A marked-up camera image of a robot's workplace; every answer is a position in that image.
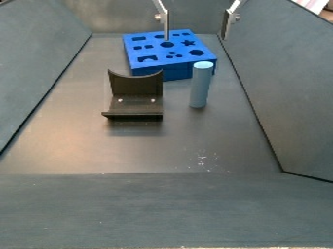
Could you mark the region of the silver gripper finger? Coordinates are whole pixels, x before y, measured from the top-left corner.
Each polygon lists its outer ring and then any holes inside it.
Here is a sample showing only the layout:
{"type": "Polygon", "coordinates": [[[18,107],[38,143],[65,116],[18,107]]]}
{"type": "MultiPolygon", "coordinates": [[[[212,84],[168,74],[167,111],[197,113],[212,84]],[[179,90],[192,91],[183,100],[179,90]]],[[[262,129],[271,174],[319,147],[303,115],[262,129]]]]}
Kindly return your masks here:
{"type": "Polygon", "coordinates": [[[164,27],[164,40],[168,40],[168,10],[164,7],[161,0],[152,0],[157,12],[155,13],[155,20],[164,27]]]}
{"type": "Polygon", "coordinates": [[[230,26],[235,22],[236,18],[239,17],[236,10],[240,6],[242,0],[234,0],[230,7],[223,12],[223,19],[222,19],[222,27],[220,27],[220,38],[223,40],[227,39],[230,26]]]}

